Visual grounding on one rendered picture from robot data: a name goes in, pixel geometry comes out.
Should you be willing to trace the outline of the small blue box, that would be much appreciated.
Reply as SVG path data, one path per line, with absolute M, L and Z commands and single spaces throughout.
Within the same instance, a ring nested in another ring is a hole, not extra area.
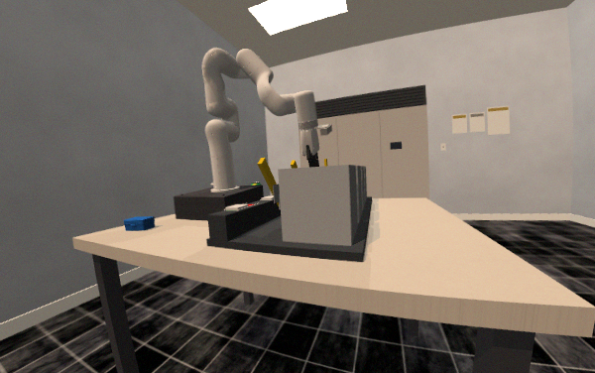
M 124 220 L 126 231 L 145 231 L 155 227 L 155 217 L 132 217 Z

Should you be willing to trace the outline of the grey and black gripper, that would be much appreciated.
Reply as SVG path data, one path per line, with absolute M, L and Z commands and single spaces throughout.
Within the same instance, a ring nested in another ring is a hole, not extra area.
M 319 141 L 316 129 L 300 130 L 302 155 L 306 156 L 310 167 L 319 167 L 318 155 Z

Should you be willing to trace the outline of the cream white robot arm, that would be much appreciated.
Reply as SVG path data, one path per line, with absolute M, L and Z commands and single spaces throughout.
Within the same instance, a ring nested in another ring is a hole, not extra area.
M 313 92 L 307 90 L 278 95 L 270 86 L 273 72 L 253 51 L 242 49 L 235 59 L 221 49 L 209 50 L 202 62 L 206 108 L 210 115 L 221 118 L 210 120 L 205 127 L 214 181 L 214 184 L 211 184 L 214 187 L 211 192 L 228 192 L 240 188 L 235 183 L 232 149 L 229 143 L 239 138 L 239 114 L 235 102 L 226 97 L 221 73 L 236 79 L 250 78 L 257 85 L 261 102 L 271 113 L 276 116 L 297 113 L 300 130 L 320 128 L 320 136 L 328 135 L 332 131 L 331 124 L 317 123 Z

